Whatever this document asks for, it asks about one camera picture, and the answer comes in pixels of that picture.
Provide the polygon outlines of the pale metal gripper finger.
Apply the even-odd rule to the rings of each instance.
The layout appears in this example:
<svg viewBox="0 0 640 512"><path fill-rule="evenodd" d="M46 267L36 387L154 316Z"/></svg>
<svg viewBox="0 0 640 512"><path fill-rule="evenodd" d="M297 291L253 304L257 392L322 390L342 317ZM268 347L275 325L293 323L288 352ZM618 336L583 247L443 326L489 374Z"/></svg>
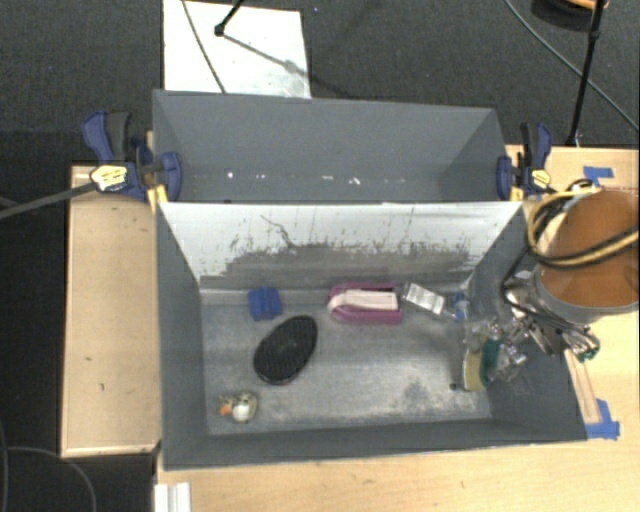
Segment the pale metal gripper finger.
<svg viewBox="0 0 640 512"><path fill-rule="evenodd" d="M506 336L509 324L496 320L468 321L464 326L464 342L467 346L482 346L488 340L501 340Z"/></svg>
<svg viewBox="0 0 640 512"><path fill-rule="evenodd" d="M528 362L528 356L513 344L502 344L498 349L493 379L502 382L512 381Z"/></svg>

